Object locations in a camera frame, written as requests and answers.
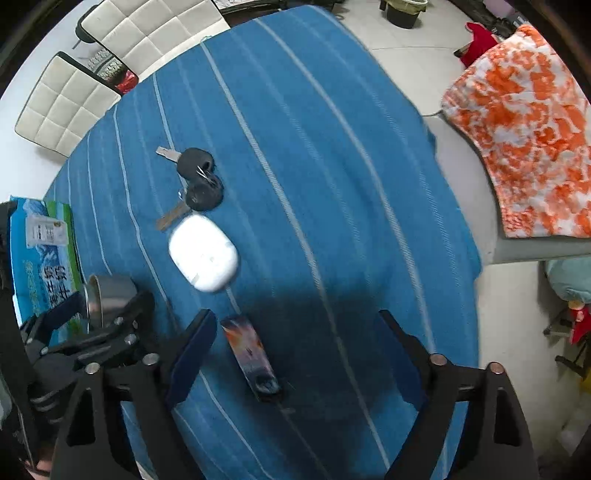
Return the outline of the black trash bin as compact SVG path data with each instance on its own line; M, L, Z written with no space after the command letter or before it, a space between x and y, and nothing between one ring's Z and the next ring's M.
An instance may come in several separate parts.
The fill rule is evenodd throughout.
M383 11L386 18L394 25L412 29L422 12L427 10L428 0L386 0Z

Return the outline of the black car keys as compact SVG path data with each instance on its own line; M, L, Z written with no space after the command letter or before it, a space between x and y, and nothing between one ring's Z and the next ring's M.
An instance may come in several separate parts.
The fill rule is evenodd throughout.
M197 147L178 152L161 146L156 153L174 163L180 179L185 181L179 202L156 221L159 231L165 231L188 213L210 211L222 202L223 185L214 173L211 153Z

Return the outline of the right white padded chair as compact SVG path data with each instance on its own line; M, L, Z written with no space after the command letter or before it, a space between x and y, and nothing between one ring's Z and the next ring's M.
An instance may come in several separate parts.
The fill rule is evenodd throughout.
M103 1L87 12L80 27L139 81L229 29L211 0Z

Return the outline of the teal blanket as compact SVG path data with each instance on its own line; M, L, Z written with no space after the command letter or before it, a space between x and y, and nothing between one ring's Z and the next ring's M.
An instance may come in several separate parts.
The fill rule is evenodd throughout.
M564 301L591 301L591 257L554 259L545 262L552 290Z

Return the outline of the blue cardboard milk box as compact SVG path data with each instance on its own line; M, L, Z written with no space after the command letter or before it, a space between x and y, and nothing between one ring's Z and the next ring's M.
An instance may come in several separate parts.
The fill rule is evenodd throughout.
M68 204L12 197L9 220L13 305L18 324L59 305L82 287Z

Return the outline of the red garment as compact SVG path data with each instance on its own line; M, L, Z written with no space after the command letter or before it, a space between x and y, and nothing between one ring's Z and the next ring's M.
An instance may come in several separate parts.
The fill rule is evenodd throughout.
M460 59L465 68L468 68L484 53L495 47L499 41L490 30L480 23L467 22L465 28L472 34L472 40L456 50L454 55Z

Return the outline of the white padded chair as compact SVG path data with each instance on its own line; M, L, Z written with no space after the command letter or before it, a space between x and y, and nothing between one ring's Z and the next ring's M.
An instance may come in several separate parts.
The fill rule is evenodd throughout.
M211 0L103 1L87 12L80 27L139 81L229 29Z
M68 157L121 94L64 52L37 80L15 124L15 133Z

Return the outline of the metal round speaker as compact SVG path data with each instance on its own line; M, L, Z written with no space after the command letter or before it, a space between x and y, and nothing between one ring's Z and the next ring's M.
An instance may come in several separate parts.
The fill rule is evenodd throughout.
M109 325L136 295L134 282L122 275L91 275L82 287L83 313L91 330Z

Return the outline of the blue striped tablecloth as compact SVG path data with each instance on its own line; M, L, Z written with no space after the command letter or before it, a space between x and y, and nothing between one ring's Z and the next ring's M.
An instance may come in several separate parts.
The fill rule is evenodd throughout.
M174 265L157 219L180 180L158 147L198 147L224 186L209 213L238 249L214 294ZM154 327L242 314L283 386L260 402L218 336L174 410L209 479L381 479L416 418L376 322L478 362L477 247L412 102L335 17L303 6L246 22L158 70L78 144L47 198L73 212L84 274L155 298Z

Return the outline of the white earbud case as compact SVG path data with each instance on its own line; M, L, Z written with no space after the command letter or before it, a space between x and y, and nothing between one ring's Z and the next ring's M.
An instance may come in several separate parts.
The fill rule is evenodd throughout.
M238 271L238 249L207 217L190 214L173 229L169 256L183 277L200 292L214 293Z

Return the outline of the red plastic bag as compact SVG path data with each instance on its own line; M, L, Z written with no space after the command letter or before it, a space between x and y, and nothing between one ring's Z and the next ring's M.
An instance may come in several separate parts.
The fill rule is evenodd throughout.
M138 84L138 77L129 69L121 70L110 81L110 85L120 94L125 95Z

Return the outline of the grey chair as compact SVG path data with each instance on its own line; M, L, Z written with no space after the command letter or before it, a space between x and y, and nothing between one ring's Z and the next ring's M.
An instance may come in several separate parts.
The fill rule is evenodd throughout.
M503 264L588 256L590 241L564 236L509 238L496 192L477 149L441 113L427 115L436 156L478 247L482 263Z

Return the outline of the orange floral cloth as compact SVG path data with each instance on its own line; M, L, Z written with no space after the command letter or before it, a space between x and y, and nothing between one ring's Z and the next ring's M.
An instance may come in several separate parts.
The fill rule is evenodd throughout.
M590 103L535 27L479 57L442 110L479 151L508 237L589 237Z

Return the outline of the galaxy print lighter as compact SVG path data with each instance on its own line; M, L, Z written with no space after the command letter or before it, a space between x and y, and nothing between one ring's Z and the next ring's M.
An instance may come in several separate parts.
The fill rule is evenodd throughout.
M262 402L279 402L283 395L263 342L245 315L226 317L221 328L250 390Z

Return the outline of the left white padded chair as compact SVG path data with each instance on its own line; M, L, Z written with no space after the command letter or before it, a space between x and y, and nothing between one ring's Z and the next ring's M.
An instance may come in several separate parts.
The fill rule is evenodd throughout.
M15 133L68 157L121 94L64 52L37 80L15 124Z

